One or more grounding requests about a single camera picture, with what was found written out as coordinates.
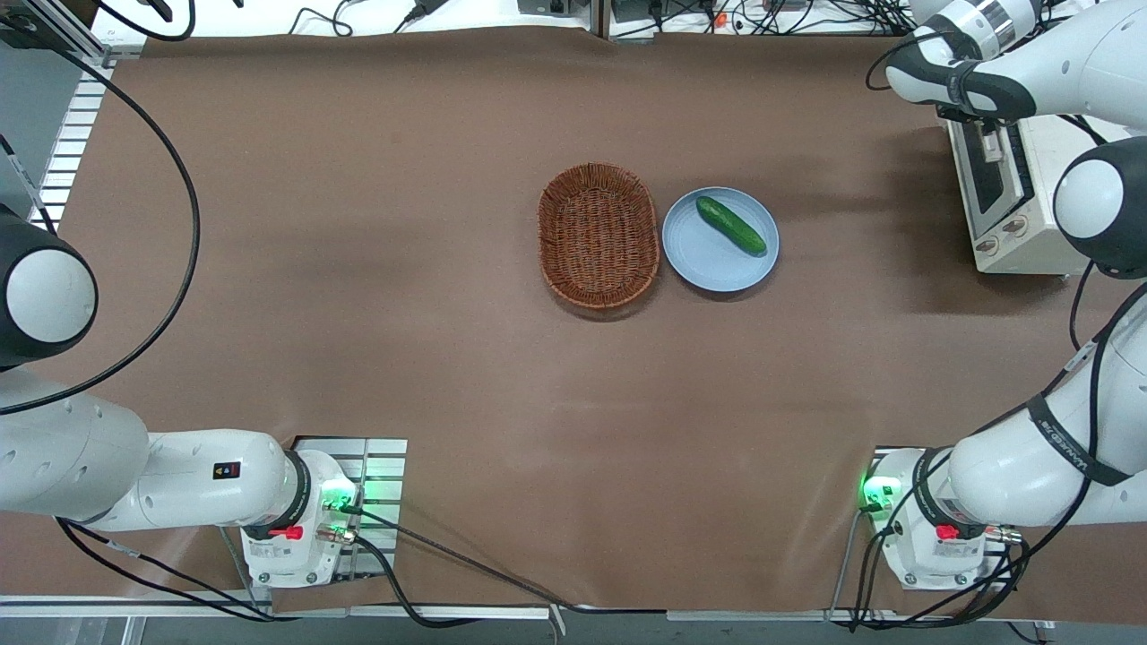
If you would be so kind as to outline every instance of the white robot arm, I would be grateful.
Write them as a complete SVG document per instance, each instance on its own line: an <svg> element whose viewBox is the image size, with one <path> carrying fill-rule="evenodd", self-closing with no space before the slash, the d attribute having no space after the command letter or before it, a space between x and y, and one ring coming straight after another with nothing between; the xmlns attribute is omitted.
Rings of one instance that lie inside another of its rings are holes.
<svg viewBox="0 0 1147 645"><path fill-rule="evenodd" d="M889 85L950 114L1083 114L1147 132L1147 1L1107 0L1001 55L1037 11L1030 0L951 2L889 55Z"/></svg>
<svg viewBox="0 0 1147 645"><path fill-rule="evenodd" d="M252 578L329 582L341 546L319 538L345 528L331 508L357 495L329 456L248 430L148 433L130 410L87 394L3 413L64 389L23 365L78 343L96 301L73 248L0 209L0 511L112 531L242 527Z"/></svg>
<svg viewBox="0 0 1147 645"><path fill-rule="evenodd" d="M946 5L889 55L889 85L947 118L1085 114L1147 131L1147 0L1107 0L1004 54L1037 10L1028 0ZM1102 273L1147 277L1147 137L1080 155L1054 211ZM884 554L903 586L972 584L990 569L985 536L1059 523L1085 477L1092 485L1070 523L1147 521L1147 300L1117 316L1106 344L1085 347L1056 389L952 449L895 450L875 464L861 496L881 508L877 530L896 524Z"/></svg>

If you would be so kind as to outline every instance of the brown tabletop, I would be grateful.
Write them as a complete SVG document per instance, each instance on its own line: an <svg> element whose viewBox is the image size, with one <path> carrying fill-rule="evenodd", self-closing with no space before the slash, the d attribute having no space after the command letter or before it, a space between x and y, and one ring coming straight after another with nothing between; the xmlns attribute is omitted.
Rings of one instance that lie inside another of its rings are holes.
<svg viewBox="0 0 1147 645"><path fill-rule="evenodd" d="M403 522L570 601L825 607L873 446L954 442L1071 353L1071 285L978 274L931 110L865 91L889 45L555 29L153 44L114 78L195 178L201 265L164 337L95 394L153 432L406 437ZM721 298L663 264L629 318L572 316L541 279L535 209L587 161L640 176L660 216L697 187L755 195L777 269ZM96 272L99 320L37 370L75 382L133 347L188 232L172 163L107 99L62 228ZM1080 326L1125 290L1095 280ZM117 538L235 588L214 533ZM1137 536L1064 531L999 615L1147 622ZM134 591L46 519L6 518L0 549L3 593ZM398 575L420 603L532 601L409 544ZM390 600L379 580L276 596ZM874 606L927 600L882 569Z"/></svg>

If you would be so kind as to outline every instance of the wicker basket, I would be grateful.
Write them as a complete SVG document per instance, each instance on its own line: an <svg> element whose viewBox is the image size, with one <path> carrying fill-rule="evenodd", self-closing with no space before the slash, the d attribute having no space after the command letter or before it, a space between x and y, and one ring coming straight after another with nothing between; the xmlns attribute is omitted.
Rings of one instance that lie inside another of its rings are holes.
<svg viewBox="0 0 1147 645"><path fill-rule="evenodd" d="M587 163L555 177L538 204L538 238L546 283L593 310L635 300L661 264L649 191L616 165Z"/></svg>

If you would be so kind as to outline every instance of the warning sticker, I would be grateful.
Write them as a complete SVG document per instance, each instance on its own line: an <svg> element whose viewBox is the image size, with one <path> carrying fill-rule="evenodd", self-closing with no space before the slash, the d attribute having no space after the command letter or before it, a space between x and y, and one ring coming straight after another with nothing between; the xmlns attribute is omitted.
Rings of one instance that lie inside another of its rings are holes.
<svg viewBox="0 0 1147 645"><path fill-rule="evenodd" d="M980 544L965 539L945 539L933 546L937 558L972 558L980 554Z"/></svg>
<svg viewBox="0 0 1147 645"><path fill-rule="evenodd" d="M290 546L279 546L274 543L252 542L251 555L256 558L286 558L290 555Z"/></svg>

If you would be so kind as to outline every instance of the connector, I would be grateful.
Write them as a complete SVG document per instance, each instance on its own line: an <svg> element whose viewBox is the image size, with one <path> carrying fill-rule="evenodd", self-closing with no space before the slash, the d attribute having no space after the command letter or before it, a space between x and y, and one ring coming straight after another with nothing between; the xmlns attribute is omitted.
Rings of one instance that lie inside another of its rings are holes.
<svg viewBox="0 0 1147 645"><path fill-rule="evenodd" d="M446 0L415 0L414 8L411 9L409 14L403 18L403 23L411 23L419 18L424 18L430 14L437 11L446 3Z"/></svg>
<svg viewBox="0 0 1147 645"><path fill-rule="evenodd" d="M323 542L337 542L338 544L354 544L358 531L341 527L330 527L314 531L314 536Z"/></svg>
<svg viewBox="0 0 1147 645"><path fill-rule="evenodd" d="M984 536L988 539L994 539L1011 546L1016 546L1023 542L1023 535L1009 527L988 527L984 529Z"/></svg>
<svg viewBox="0 0 1147 645"><path fill-rule="evenodd" d="M338 511L340 513L346 513L348 515L361 515L362 514L362 507L361 506L356 506L356 505L351 504L350 502L336 505L333 508L335 511Z"/></svg>

